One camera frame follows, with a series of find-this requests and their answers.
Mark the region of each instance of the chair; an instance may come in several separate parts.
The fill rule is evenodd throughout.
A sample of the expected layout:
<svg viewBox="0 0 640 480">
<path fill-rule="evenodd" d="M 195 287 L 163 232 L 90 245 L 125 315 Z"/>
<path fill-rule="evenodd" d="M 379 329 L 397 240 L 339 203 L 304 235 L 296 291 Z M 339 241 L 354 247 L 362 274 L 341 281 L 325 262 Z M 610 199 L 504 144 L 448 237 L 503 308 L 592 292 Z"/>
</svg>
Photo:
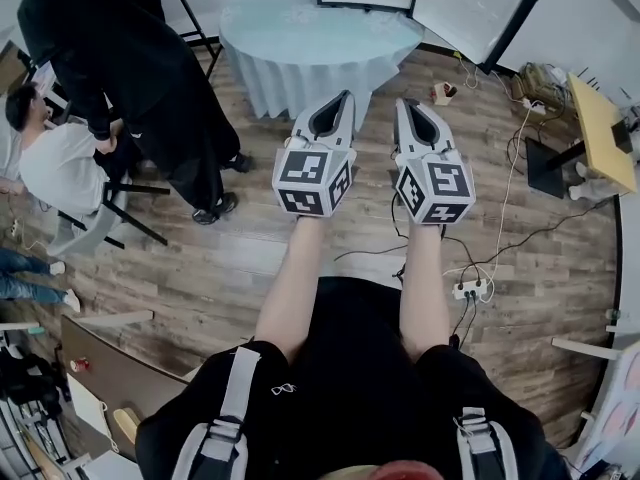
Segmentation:
<svg viewBox="0 0 640 480">
<path fill-rule="evenodd" d="M 102 204 L 93 220 L 86 225 L 70 215 L 58 211 L 56 235 L 47 247 L 47 254 L 52 257 L 72 253 L 91 254 L 102 241 L 124 249 L 122 242 L 108 236 L 109 232 L 121 221 L 128 222 L 154 240 L 167 245 L 165 238 L 133 218 L 125 211 L 125 208 L 130 192 L 167 195 L 170 194 L 170 191 L 165 188 L 130 185 L 126 183 L 128 179 L 128 176 L 125 176 L 121 183 L 107 182 L 104 184 Z M 110 192 L 113 190 L 116 190 L 117 193 L 115 197 L 110 198 Z M 74 225 L 84 233 L 76 236 L 73 231 Z"/>
</svg>

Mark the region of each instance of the outlet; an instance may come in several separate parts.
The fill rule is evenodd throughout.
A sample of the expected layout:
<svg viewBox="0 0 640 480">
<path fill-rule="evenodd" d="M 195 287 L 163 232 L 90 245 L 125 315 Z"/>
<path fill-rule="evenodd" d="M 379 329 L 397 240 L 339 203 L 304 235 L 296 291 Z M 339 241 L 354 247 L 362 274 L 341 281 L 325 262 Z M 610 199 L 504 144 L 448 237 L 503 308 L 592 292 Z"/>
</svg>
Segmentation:
<svg viewBox="0 0 640 480">
<path fill-rule="evenodd" d="M 18 236 L 18 227 L 20 226 L 20 222 L 18 219 L 13 221 L 13 225 L 11 226 L 11 238 L 16 238 Z"/>
<path fill-rule="evenodd" d="M 472 291 L 476 292 L 476 300 L 487 293 L 487 280 L 480 279 L 480 281 L 467 281 L 466 283 L 462 283 L 462 288 L 458 283 L 453 285 L 453 298 L 456 300 L 464 300 L 465 293 L 471 294 Z"/>
</svg>

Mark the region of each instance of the cardboard box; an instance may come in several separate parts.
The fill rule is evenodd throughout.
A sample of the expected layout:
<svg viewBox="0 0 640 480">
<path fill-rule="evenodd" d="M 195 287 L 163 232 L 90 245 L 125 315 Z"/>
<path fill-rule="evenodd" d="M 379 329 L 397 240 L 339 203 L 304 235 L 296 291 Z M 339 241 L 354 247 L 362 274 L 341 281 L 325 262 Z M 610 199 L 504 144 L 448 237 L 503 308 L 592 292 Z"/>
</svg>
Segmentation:
<svg viewBox="0 0 640 480">
<path fill-rule="evenodd" d="M 20 49 L 7 41 L 0 52 L 0 94 L 8 93 L 22 84 L 28 71 L 18 57 Z"/>
</svg>

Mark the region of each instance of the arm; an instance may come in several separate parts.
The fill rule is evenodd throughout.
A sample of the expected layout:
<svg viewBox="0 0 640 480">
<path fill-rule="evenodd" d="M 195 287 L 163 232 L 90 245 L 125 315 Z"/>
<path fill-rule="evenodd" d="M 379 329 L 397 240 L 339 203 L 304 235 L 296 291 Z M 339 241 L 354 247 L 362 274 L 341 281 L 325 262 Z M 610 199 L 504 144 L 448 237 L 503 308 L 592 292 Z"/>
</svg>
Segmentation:
<svg viewBox="0 0 640 480">
<path fill-rule="evenodd" d="M 325 227 L 325 219 L 298 219 L 280 271 L 258 317 L 256 340 L 273 343 L 289 363 L 309 333 Z"/>
<path fill-rule="evenodd" d="M 73 50 L 56 55 L 51 65 L 73 106 L 88 121 L 91 133 L 98 141 L 108 144 L 111 138 L 109 108 L 102 87 L 87 75 Z"/>
<path fill-rule="evenodd" d="M 411 224 L 400 299 L 400 333 L 409 356 L 417 361 L 431 347 L 448 344 L 449 325 L 438 227 Z"/>
</svg>

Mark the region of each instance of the white t-shirt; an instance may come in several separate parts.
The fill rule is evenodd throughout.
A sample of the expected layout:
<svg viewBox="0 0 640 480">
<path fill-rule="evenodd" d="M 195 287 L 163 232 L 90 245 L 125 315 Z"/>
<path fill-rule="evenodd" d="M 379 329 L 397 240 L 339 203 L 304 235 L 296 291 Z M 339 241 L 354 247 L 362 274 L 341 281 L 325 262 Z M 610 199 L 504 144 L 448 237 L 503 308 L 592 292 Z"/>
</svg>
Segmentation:
<svg viewBox="0 0 640 480">
<path fill-rule="evenodd" d="M 47 130 L 22 152 L 22 181 L 38 199 L 71 215 L 88 215 L 102 201 L 109 180 L 93 159 L 95 138 L 81 124 Z"/>
</svg>

